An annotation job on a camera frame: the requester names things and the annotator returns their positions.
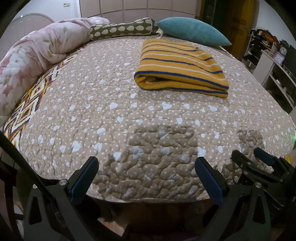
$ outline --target yellow door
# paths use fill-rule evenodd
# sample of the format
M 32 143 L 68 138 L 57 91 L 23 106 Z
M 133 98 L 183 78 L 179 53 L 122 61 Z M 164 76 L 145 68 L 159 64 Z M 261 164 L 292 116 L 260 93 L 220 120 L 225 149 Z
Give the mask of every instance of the yellow door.
M 223 34 L 232 43 L 226 46 L 234 57 L 240 59 L 245 51 L 245 43 L 253 20 L 254 0 L 230 0 Z

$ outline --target pink floral comforter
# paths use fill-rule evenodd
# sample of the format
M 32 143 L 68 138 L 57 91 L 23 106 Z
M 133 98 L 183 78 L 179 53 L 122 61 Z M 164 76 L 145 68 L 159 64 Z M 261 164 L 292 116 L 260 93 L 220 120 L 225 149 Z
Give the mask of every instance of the pink floral comforter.
M 109 23 L 101 17 L 52 23 L 16 42 L 0 62 L 0 126 L 37 77 L 66 58 L 66 53 L 90 40 L 89 28 Z

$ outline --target television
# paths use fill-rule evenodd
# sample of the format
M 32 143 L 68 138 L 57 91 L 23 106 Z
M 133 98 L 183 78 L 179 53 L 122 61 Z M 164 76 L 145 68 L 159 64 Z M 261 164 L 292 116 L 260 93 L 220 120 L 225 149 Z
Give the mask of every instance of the television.
M 296 49 L 292 45 L 290 45 L 282 65 L 296 78 Z

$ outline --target bedspread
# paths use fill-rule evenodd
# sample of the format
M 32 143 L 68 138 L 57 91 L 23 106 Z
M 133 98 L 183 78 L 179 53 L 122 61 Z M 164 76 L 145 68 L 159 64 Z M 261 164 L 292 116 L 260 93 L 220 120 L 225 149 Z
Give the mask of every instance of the bedspread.
M 284 156 L 294 145 L 289 115 L 244 65 L 208 52 L 229 82 L 227 99 L 192 92 L 145 91 L 133 78 L 142 44 L 122 37 L 88 44 L 42 97 L 19 146 L 44 178 L 69 178 L 89 156 L 100 162 L 88 194 L 113 202 L 189 202 L 207 197 L 194 161 L 204 156 L 225 178 L 238 180 L 231 160 L 240 150 L 270 170 L 253 149 Z M 161 37 L 179 42 L 174 38 Z
M 16 42 L 0 62 L 0 126 L 38 76 L 88 42 L 92 25 L 108 22 L 101 17 L 63 20 Z

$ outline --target folded yellow towel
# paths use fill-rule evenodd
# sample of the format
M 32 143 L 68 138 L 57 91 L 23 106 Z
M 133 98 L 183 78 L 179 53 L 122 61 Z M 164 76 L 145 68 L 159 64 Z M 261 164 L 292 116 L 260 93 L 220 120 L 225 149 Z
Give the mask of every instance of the folded yellow towel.
M 143 43 L 135 81 L 144 90 L 199 92 L 227 98 L 229 84 L 212 56 L 190 44 L 162 39 Z

